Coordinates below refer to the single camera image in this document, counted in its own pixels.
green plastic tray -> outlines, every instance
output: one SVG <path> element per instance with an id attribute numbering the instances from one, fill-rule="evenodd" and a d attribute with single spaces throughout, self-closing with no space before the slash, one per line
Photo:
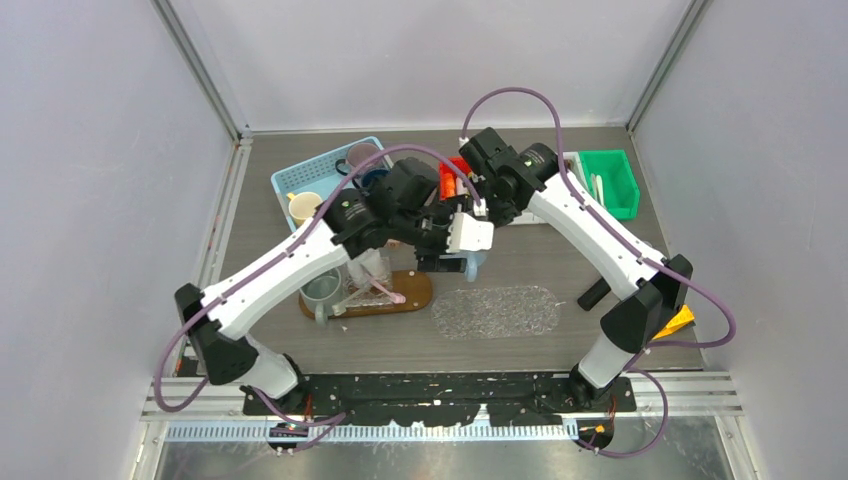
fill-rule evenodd
<path id="1" fill-rule="evenodd" d="M 606 209 L 618 220 L 632 220 L 639 212 L 639 186 L 630 170 L 624 150 L 593 150 L 578 152 L 583 163 L 586 185 L 594 198 L 595 186 L 591 176 L 600 175 L 604 182 Z"/>

white wall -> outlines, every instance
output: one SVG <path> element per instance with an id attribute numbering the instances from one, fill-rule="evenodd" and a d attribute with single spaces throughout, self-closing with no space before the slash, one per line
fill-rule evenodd
<path id="1" fill-rule="evenodd" d="M 257 131 L 458 128 L 477 98 L 509 85 L 549 95 L 565 125 L 623 124 L 688 2 L 174 3 Z M 475 120 L 550 125 L 521 97 Z"/>
<path id="2" fill-rule="evenodd" d="M 637 130 L 670 247 L 727 299 L 729 368 L 776 479 L 845 478 L 848 4 L 714 2 Z M 725 331 L 692 299 L 701 339 Z"/>
<path id="3" fill-rule="evenodd" d="M 118 479 L 230 141 L 148 0 L 0 7 L 0 477 Z"/>

mug handle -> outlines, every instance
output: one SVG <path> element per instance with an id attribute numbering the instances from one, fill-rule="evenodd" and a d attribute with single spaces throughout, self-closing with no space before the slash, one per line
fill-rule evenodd
<path id="1" fill-rule="evenodd" d="M 324 311 L 323 303 L 315 306 L 315 321 L 322 327 L 327 326 L 327 313 Z"/>

black metal plate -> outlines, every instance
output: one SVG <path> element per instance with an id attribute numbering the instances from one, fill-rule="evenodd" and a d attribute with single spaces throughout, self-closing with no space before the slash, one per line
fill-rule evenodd
<path id="1" fill-rule="evenodd" d="M 562 423 L 558 413 L 605 413 L 616 399 L 619 412 L 636 410 L 630 380 L 618 378 L 588 409 L 571 400 L 567 375 L 540 373 L 437 373 L 391 375 L 310 375 L 302 385 L 312 395 L 312 414 L 330 416 L 347 412 L 345 424 L 363 426 L 467 425 L 485 404 L 492 426 Z M 286 413 L 303 414 L 304 400 Z M 286 399 L 277 402 L 286 405 Z M 245 396 L 245 415 L 271 415 L 255 395 Z"/>

light blue plastic tray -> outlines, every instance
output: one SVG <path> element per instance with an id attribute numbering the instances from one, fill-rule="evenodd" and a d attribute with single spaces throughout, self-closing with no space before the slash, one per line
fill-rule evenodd
<path id="1" fill-rule="evenodd" d="M 377 140 L 377 137 L 365 137 L 333 151 L 300 162 L 297 165 L 284 168 L 271 175 L 271 184 L 274 186 L 277 200 L 280 202 L 283 215 L 285 215 L 286 222 L 288 222 L 292 232 L 297 230 L 297 227 L 289 215 L 289 199 L 287 195 L 289 193 L 297 195 L 303 192 L 315 192 L 322 199 L 327 200 L 344 178 L 344 175 L 336 171 L 336 161 L 347 158 L 347 151 L 357 143 L 372 143 L 380 150 L 383 149 L 383 144 Z M 388 155 L 383 157 L 383 166 L 387 169 L 392 166 L 392 161 Z M 347 184 L 346 187 L 353 187 L 353 185 Z"/>

